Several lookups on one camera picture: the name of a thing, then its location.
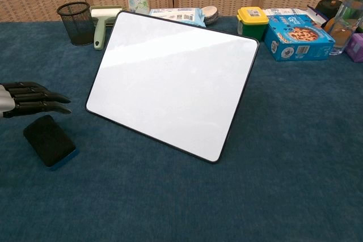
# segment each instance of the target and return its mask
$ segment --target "barcode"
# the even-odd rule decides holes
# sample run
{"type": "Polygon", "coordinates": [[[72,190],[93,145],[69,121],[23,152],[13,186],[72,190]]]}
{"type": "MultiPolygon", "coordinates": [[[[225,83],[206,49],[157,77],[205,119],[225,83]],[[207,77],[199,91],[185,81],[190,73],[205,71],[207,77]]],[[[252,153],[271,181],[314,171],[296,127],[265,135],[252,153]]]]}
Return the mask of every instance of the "barcode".
{"type": "Polygon", "coordinates": [[[186,15],[186,14],[184,14],[184,19],[193,21],[193,15],[186,15]]]}
{"type": "Polygon", "coordinates": [[[310,46],[298,46],[296,50],[296,54],[306,54],[309,51],[310,46]]]}
{"type": "Polygon", "coordinates": [[[258,10],[247,10],[250,16],[260,16],[260,13],[258,10]]]}

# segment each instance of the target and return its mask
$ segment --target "plastic container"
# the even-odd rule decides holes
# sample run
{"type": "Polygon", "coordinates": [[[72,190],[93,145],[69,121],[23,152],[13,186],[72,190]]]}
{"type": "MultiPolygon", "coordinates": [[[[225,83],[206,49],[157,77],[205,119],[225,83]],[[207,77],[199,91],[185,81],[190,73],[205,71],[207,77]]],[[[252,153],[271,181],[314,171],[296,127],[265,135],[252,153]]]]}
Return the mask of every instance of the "plastic container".
{"type": "Polygon", "coordinates": [[[337,14],[325,26],[325,30],[335,40],[330,55],[344,51],[352,35],[363,18],[363,0],[344,0],[337,14]]]}
{"type": "Polygon", "coordinates": [[[70,41],[74,45],[93,43],[95,26],[87,2],[71,2],[60,6],[57,13],[61,16],[70,41]]]}
{"type": "Polygon", "coordinates": [[[268,18],[260,7],[242,7],[237,12],[240,35],[255,38],[261,41],[268,24],[268,18]]]}

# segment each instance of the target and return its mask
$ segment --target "water bottle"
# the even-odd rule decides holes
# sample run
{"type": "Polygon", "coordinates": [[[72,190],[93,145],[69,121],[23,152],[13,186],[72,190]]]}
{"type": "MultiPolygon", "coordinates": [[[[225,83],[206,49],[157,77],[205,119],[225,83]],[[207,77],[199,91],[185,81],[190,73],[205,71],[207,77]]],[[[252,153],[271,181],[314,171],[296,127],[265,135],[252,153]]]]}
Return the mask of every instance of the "water bottle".
{"type": "Polygon", "coordinates": [[[337,14],[324,28],[335,40],[330,55],[344,51],[363,18],[363,0],[344,0],[337,14]]]}

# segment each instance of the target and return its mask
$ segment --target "whiteboard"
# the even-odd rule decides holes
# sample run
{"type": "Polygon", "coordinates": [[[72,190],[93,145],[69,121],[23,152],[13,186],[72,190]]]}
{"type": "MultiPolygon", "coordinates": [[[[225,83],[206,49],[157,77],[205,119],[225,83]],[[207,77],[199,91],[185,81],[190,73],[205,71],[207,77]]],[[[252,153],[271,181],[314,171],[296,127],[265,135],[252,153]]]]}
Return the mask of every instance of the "whiteboard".
{"type": "Polygon", "coordinates": [[[123,11],[86,109],[216,162],[258,45],[254,39],[123,11]]]}

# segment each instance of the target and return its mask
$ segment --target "paper cup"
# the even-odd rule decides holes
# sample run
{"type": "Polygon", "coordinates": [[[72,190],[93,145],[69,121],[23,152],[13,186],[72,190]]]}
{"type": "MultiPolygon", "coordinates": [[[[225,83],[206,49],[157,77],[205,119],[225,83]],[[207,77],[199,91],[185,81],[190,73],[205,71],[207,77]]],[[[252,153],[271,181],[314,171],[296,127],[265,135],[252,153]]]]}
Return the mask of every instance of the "paper cup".
{"type": "Polygon", "coordinates": [[[137,12],[139,14],[149,14],[150,7],[147,0],[128,0],[129,11],[137,12]]]}

